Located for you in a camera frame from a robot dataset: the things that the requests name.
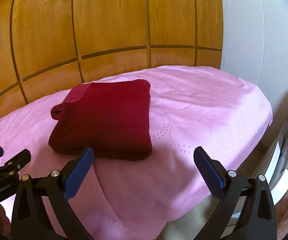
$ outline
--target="black clamp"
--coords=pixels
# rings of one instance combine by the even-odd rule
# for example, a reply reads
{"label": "black clamp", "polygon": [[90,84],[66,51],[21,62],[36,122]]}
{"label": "black clamp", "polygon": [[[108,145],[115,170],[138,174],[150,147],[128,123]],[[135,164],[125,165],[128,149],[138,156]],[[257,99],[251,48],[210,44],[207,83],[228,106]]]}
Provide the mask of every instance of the black clamp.
{"label": "black clamp", "polygon": [[[215,212],[194,240],[276,240],[277,223],[271,191],[265,176],[246,179],[227,171],[202,147],[194,151],[194,162],[211,194],[220,200]],[[233,232],[220,238],[240,196],[246,196]]]}
{"label": "black clamp", "polygon": [[[94,161],[93,150],[86,147],[76,159],[61,171],[32,179],[22,176],[14,201],[11,236],[14,240],[94,240],[76,217],[68,200],[80,188]],[[43,204],[49,197],[52,209],[67,238],[55,233]]]}
{"label": "black clamp", "polygon": [[0,202],[17,192],[20,171],[31,160],[29,150],[24,149],[0,167]]}

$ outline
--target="pink bed cover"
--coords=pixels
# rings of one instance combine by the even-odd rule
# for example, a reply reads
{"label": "pink bed cover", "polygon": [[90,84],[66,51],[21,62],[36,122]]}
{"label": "pink bed cover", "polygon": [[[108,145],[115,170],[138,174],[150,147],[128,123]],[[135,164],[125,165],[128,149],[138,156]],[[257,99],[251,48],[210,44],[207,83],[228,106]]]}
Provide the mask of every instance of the pink bed cover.
{"label": "pink bed cover", "polygon": [[[202,146],[226,169],[237,169],[272,122],[270,103],[260,89],[210,67],[161,66],[98,82],[145,79],[151,84],[149,111],[153,153],[143,161],[96,158],[77,196],[69,201],[95,240],[153,240],[210,192],[193,152]],[[74,156],[48,145],[57,121],[51,108],[69,90],[43,97],[0,119],[0,166],[27,148],[32,160],[21,171],[34,177],[61,169]],[[11,218],[14,196],[3,201]],[[50,203],[56,232],[64,235]]]}

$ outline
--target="floor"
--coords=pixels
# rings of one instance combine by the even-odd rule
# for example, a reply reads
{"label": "floor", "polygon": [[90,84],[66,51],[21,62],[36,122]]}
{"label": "floor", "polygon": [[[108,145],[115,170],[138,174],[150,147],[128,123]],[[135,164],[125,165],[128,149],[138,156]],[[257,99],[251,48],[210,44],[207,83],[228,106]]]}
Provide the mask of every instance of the floor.
{"label": "floor", "polygon": [[[259,147],[256,147],[239,167],[237,170],[238,174],[244,177],[252,175],[263,155],[264,152],[261,151]],[[218,200],[216,198],[213,198],[212,196],[207,197],[181,218],[167,223],[157,240],[194,239],[207,220],[211,217],[217,204]],[[222,236],[229,235],[233,229],[234,225],[228,226]]]}

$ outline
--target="metal screw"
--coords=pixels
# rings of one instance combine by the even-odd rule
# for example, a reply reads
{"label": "metal screw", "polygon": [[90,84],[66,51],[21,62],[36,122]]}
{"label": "metal screw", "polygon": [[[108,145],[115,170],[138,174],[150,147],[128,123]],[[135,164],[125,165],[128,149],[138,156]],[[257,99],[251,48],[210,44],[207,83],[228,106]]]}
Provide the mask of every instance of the metal screw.
{"label": "metal screw", "polygon": [[259,175],[258,178],[259,178],[259,180],[261,180],[261,181],[265,181],[265,180],[266,180],[266,178],[265,178],[264,175]]}
{"label": "metal screw", "polygon": [[29,179],[29,176],[27,174],[22,176],[22,180],[28,180],[28,179]]}
{"label": "metal screw", "polygon": [[55,171],[52,171],[51,172],[51,176],[52,177],[56,177],[56,176],[59,176],[60,172],[58,170],[55,170]]}
{"label": "metal screw", "polygon": [[234,177],[236,177],[237,174],[235,171],[230,170],[230,171],[228,171],[228,175],[234,178]]}

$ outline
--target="pink bedsheet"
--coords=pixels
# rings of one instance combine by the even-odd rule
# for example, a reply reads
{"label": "pink bedsheet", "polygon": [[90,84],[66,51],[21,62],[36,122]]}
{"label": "pink bedsheet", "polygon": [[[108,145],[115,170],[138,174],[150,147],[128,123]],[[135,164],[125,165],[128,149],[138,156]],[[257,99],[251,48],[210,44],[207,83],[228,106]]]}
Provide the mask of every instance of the pink bedsheet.
{"label": "pink bedsheet", "polygon": [[[149,112],[153,153],[143,161],[96,158],[70,205],[95,240],[153,240],[210,193],[194,162],[202,146],[226,169],[237,169],[272,122],[260,89],[210,67],[161,66],[98,82],[145,79],[151,84]],[[27,148],[31,162],[20,175],[33,178],[61,169],[73,156],[48,146],[57,121],[51,108],[69,90],[41,98],[0,119],[0,166]],[[10,217],[14,197],[2,205]],[[46,201],[57,232],[57,220]]]}

